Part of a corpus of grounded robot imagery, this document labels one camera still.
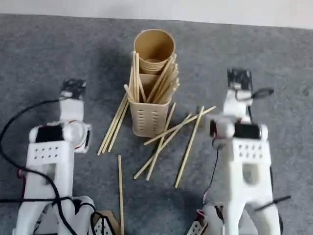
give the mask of black wire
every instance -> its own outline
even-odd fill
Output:
[[[209,183],[209,186],[206,188],[206,190],[204,191],[204,195],[203,195],[203,203],[205,203],[205,196],[206,196],[206,192],[211,188],[212,184],[213,184],[213,179],[214,179],[214,175],[215,175],[215,169],[216,169],[216,166],[217,166],[217,162],[219,160],[219,149],[222,148],[222,145],[219,145],[216,149],[216,160],[215,160],[215,163],[214,163],[214,167],[213,167],[213,172],[212,172],[212,176],[211,176],[211,180],[210,180],[210,183]]]
[[[101,213],[99,213],[99,212],[93,212],[92,214],[91,214],[91,216],[90,216],[90,224],[91,224],[91,231],[92,231],[92,234],[93,235],[96,235],[96,231],[94,230],[94,226],[93,226],[93,218],[94,218],[94,216],[95,215],[98,215],[98,216],[100,216],[100,218],[99,219],[101,219],[101,225],[102,225],[102,229],[101,229],[101,234],[102,235],[104,235],[104,216],[101,214]]]
[[[70,233],[72,235],[77,235],[77,233],[75,232],[75,230],[70,226],[70,224],[67,222],[64,214],[63,214],[63,210],[62,210],[62,205],[61,205],[61,198],[60,198],[60,194],[58,192],[58,189],[56,187],[56,185],[54,184],[53,180],[48,177],[47,175],[39,172],[39,171],[35,171],[35,170],[32,170],[32,169],[29,169],[25,166],[22,166],[22,165],[19,165],[17,164],[15,161],[13,161],[12,159],[10,159],[8,157],[8,155],[4,152],[3,150],[3,146],[2,146],[2,140],[3,140],[3,137],[6,133],[6,131],[8,130],[8,128],[11,126],[11,124],[13,122],[15,122],[20,116],[22,116],[24,113],[28,112],[29,110],[31,109],[34,109],[34,108],[37,108],[39,106],[42,106],[42,105],[45,105],[45,104],[50,104],[50,103],[56,103],[56,102],[60,102],[60,100],[58,99],[55,99],[55,100],[45,100],[45,101],[42,101],[42,102],[39,102],[39,103],[36,103],[34,105],[31,105],[21,111],[19,111],[16,115],[14,115],[7,123],[6,125],[4,126],[1,134],[0,134],[0,154],[2,155],[2,157],[8,162],[10,163],[12,166],[16,167],[17,169],[21,169],[21,170],[24,170],[26,172],[30,172],[30,173],[33,173],[33,174],[37,174],[37,175],[40,175],[42,176],[43,178],[45,178],[50,184],[51,184],[51,187],[55,193],[55,202],[56,204],[58,205],[58,212],[60,214],[60,219],[62,220],[62,222],[64,223],[64,225],[67,227],[67,229],[70,231]]]
[[[211,188],[211,186],[212,186],[213,179],[214,179],[214,175],[215,175],[215,169],[216,169],[218,160],[219,160],[219,148],[216,150],[216,160],[215,160],[215,164],[214,164],[214,168],[213,168],[211,180],[210,180],[209,186],[207,187],[206,191],[207,191],[209,188]]]
[[[70,197],[61,197],[60,201],[72,200]],[[55,202],[55,198],[44,199],[44,198],[19,198],[19,199],[0,199],[0,203],[20,203],[20,202]]]
[[[252,116],[251,106],[248,106],[248,114],[249,114],[249,117],[250,117],[250,121],[253,122],[253,116]]]
[[[259,211],[260,212],[260,211],[266,209],[267,207],[270,207],[271,205],[274,205],[274,204],[277,204],[277,203],[280,203],[280,202],[283,202],[283,201],[286,201],[286,200],[289,200],[289,199],[291,199],[291,195],[274,199],[272,202],[269,202],[269,203],[265,204],[264,206],[258,207],[254,211],[255,212]]]
[[[79,208],[81,208],[82,206],[90,206],[91,208],[93,208],[93,211],[96,211],[96,207],[94,207],[94,205],[91,203],[84,202],[84,203],[79,205]]]

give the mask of chopstick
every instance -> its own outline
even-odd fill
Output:
[[[214,110],[215,108],[216,108],[216,106],[212,106],[211,108],[209,108],[209,109],[207,109],[207,110],[204,110],[204,112],[203,112],[202,115],[211,112],[211,111]],[[172,131],[175,131],[176,129],[180,128],[180,126],[186,125],[186,124],[192,122],[193,120],[196,120],[196,119],[198,118],[198,116],[199,116],[198,114],[197,114],[197,115],[194,115],[193,117],[189,118],[187,121],[183,121],[182,123],[180,123],[180,124],[178,124],[178,125],[172,127],[171,129],[169,129],[169,130],[167,130],[167,131],[165,131],[165,132],[163,132],[163,133],[161,133],[161,134],[159,134],[159,135],[153,137],[152,139],[150,139],[150,140],[144,142],[144,145],[150,144],[150,143],[156,141],[157,139],[161,138],[162,136],[165,136],[165,135],[167,135],[168,133],[171,133]]]
[[[180,170],[179,170],[179,173],[178,173],[178,177],[177,177],[176,182],[175,182],[175,188],[178,187],[178,184],[180,182],[182,173],[183,173],[183,171],[185,169],[186,162],[187,162],[187,159],[188,159],[188,156],[189,156],[189,152],[190,152],[190,149],[191,149],[191,145],[192,145],[192,143],[194,141],[194,138],[195,138],[195,135],[196,135],[196,132],[197,132],[197,129],[198,129],[198,125],[200,123],[200,119],[201,119],[202,114],[203,114],[203,110],[204,110],[204,106],[202,106],[201,109],[200,109],[200,112],[199,112],[199,115],[198,115],[198,118],[197,118],[194,130],[193,130],[193,132],[191,134],[191,138],[190,138],[190,141],[189,141],[189,144],[188,144],[188,147],[187,147],[187,151],[185,153],[184,159],[182,161],[182,164],[181,164],[181,167],[180,167]]]
[[[175,61],[176,61],[176,57],[177,55],[175,54],[173,56],[173,60],[168,68],[168,70],[166,71],[166,74],[164,75],[164,77],[162,77],[162,80],[157,88],[157,91],[156,91],[156,94],[159,94],[161,92],[161,90],[163,89],[164,87],[164,84],[168,81],[168,79],[170,78],[171,74],[173,73],[175,67],[176,67],[176,64],[175,64]]]
[[[139,54],[138,53],[136,53],[136,78],[137,78],[139,89],[140,89],[140,92],[141,92],[141,95],[142,95],[142,100],[145,103],[147,101],[147,98],[146,98],[145,92],[143,90],[141,79],[140,79],[140,74],[139,74]]]
[[[119,186],[119,211],[121,222],[121,235],[124,235],[124,205],[123,205],[123,179],[122,179],[121,155],[118,155],[118,186]]]
[[[172,72],[169,75],[168,79],[166,79],[165,83],[163,84],[162,89],[160,89],[160,91],[157,92],[157,96],[154,99],[155,102],[161,98],[161,96],[165,93],[165,91],[171,85],[171,82],[174,81],[177,78],[177,75],[178,75],[178,66],[177,66],[177,64],[175,64],[174,69],[172,70]]]
[[[161,95],[161,97],[156,101],[157,104],[164,104],[170,98],[172,98],[174,92],[179,87],[179,79],[177,78],[175,82],[171,83],[171,85],[167,88],[167,90],[164,92],[164,94]]]
[[[116,113],[115,113],[115,115],[114,115],[114,117],[113,117],[113,120],[112,120],[112,122],[111,122],[111,124],[110,124],[110,126],[109,126],[109,128],[107,130],[107,133],[106,133],[106,135],[103,138],[103,141],[102,141],[101,146],[100,146],[100,148],[98,150],[98,153],[97,153],[98,156],[100,155],[100,153],[104,153],[105,152],[105,150],[106,150],[106,148],[108,146],[107,143],[108,143],[108,141],[110,141],[110,138],[112,136],[112,134],[111,134],[112,129],[113,130],[115,129],[115,126],[116,126],[115,123],[117,122],[117,120],[119,120],[121,111],[124,109],[124,106],[126,105],[126,102],[127,102],[127,96],[125,94],[123,99],[122,99],[122,101],[121,101],[121,103],[120,103],[120,105],[119,105],[119,107],[118,107],[118,109],[117,109],[117,111],[116,111]]]
[[[168,126],[169,126],[169,124],[170,124],[170,121],[171,121],[171,119],[172,119],[172,115],[173,115],[173,112],[174,112],[174,110],[175,110],[175,107],[176,107],[176,103],[173,104],[173,106],[172,106],[172,108],[171,108],[171,111],[170,111],[170,114],[169,114],[169,116],[168,116],[168,118],[167,118],[167,120],[166,120],[165,127],[164,127],[164,130],[165,130],[165,131],[167,130],[167,128],[168,128]],[[153,168],[155,167],[155,164],[156,164],[156,161],[157,161],[157,157],[158,157],[158,155],[159,155],[159,153],[160,153],[160,151],[161,151],[161,147],[162,147],[164,138],[165,138],[165,136],[163,136],[163,137],[161,138],[160,143],[158,144],[158,147],[157,147],[155,156],[154,156],[154,158],[153,158],[153,160],[152,160],[152,163],[151,163],[151,165],[150,165],[149,172],[148,172],[148,175],[147,175],[146,180],[150,180],[150,177],[151,177]]]
[[[162,71],[160,77],[156,81],[155,85],[153,86],[153,88],[152,88],[152,90],[151,90],[151,92],[150,92],[150,94],[148,96],[147,103],[151,102],[153,100],[154,96],[156,95],[156,91],[157,91],[157,89],[158,89],[158,87],[159,87],[159,85],[160,85],[164,75],[166,74],[168,68],[170,67],[170,64],[172,63],[173,59],[174,59],[174,57],[171,57],[169,59],[169,61],[167,62],[167,64],[165,65],[164,70]]]
[[[124,110],[123,110],[123,112],[122,112],[121,118],[120,118],[119,121],[118,121],[118,124],[117,124],[116,130],[115,130],[115,132],[114,132],[113,138],[112,138],[112,140],[111,140],[111,143],[110,143],[110,146],[109,146],[109,149],[108,149],[108,152],[109,152],[109,153],[111,152],[111,149],[112,149],[113,144],[114,144],[114,142],[115,142],[116,136],[117,136],[117,134],[118,134],[118,132],[119,132],[119,129],[121,128],[121,125],[122,125],[124,116],[125,116],[125,114],[126,114],[126,111],[127,111],[127,109],[128,109],[128,106],[129,106],[129,102],[127,101],[127,103],[126,103],[126,105],[125,105],[125,107],[124,107]]]
[[[125,91],[126,91],[126,93],[128,95],[128,99],[130,101],[132,101],[132,102],[135,102],[135,99],[134,99],[134,97],[132,95],[132,92],[131,92],[131,90],[129,89],[129,87],[126,84],[124,85],[124,89],[125,89]]]
[[[134,81],[134,100],[135,102],[138,101],[138,96],[137,96],[137,69],[136,69],[136,52],[133,51],[133,81]]]
[[[191,117],[191,114],[189,114],[184,121],[188,120]],[[160,151],[163,150],[163,148],[170,142],[170,140],[177,134],[177,132],[182,128],[183,126],[181,126],[180,128],[176,129],[170,136],[169,138],[167,138],[167,140],[162,144],[162,147],[160,149]],[[155,154],[141,167],[141,169],[136,173],[136,175],[134,176],[134,179],[137,179],[141,173],[148,167],[148,165],[150,165],[150,163],[152,162],[153,158],[155,157]]]
[[[136,59],[136,93],[137,93],[137,102],[140,102],[140,92],[139,92],[139,83],[140,83],[140,77],[139,77],[139,54],[135,54]]]

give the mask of beige plastic container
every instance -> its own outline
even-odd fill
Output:
[[[134,41],[134,50],[139,54],[140,71],[145,74],[160,74],[175,52],[173,37],[161,29],[144,30]]]
[[[140,74],[142,87],[148,97],[158,76]],[[133,133],[140,137],[154,137],[164,131],[167,112],[171,100],[165,104],[134,103],[129,101],[132,120]]]

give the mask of gray carpet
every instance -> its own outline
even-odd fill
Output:
[[[256,101],[255,120],[269,127],[274,194],[292,194],[278,207],[286,235],[313,233],[313,31],[188,23],[174,21],[85,19],[47,16],[0,16],[0,127],[18,110],[34,102],[57,98],[66,78],[87,80],[85,121],[93,125],[89,152],[77,155],[74,195],[88,195],[99,210],[119,217],[117,154],[124,174],[125,230],[128,235],[182,235],[191,225],[211,177],[215,151],[199,130],[182,181],[173,188],[193,125],[185,127],[162,151],[152,179],[133,175],[153,152],[131,130],[130,114],[112,153],[96,156],[103,135],[124,94],[136,34],[163,28],[177,42],[180,71],[176,111],[171,125],[196,106],[221,105],[226,93],[226,69],[252,70],[254,88],[271,86],[274,95]],[[9,130],[7,153],[25,164],[28,132],[57,120],[57,104],[29,112]],[[223,194],[218,165],[209,198]],[[0,160],[0,198],[19,198],[22,182],[16,170]],[[0,205],[0,234],[11,234],[17,204]]]

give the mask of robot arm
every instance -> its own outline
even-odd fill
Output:
[[[83,80],[64,81],[60,95],[60,120],[37,126],[29,134],[30,144],[26,167],[48,175],[57,187],[60,197],[72,197],[74,153],[86,153],[89,149],[91,126],[83,123],[85,89],[86,82]],[[24,198],[50,199],[54,197],[55,193],[51,185],[43,177],[27,173]],[[88,197],[81,197],[80,201],[93,204]],[[67,222],[77,234],[87,234],[92,208],[82,207],[75,214],[74,205],[70,200],[62,201],[61,205]],[[57,207],[46,201],[23,202],[13,234],[33,234],[36,222],[46,209],[48,213],[42,218],[41,226],[36,232],[71,234],[60,219]]]
[[[211,231],[214,235],[258,234],[252,221],[247,219],[249,216],[244,206],[247,203],[262,206],[273,200],[268,129],[265,125],[251,123],[246,110],[252,101],[250,72],[229,70],[223,112],[206,116],[207,132],[218,141],[218,146],[223,146],[221,157],[225,171],[223,226],[216,228],[218,223],[214,222],[217,218],[214,207],[205,206],[203,209],[208,227],[215,228]],[[249,182],[244,178],[243,171],[250,173]],[[263,222],[260,234],[281,234],[276,205],[264,209],[260,215]]]

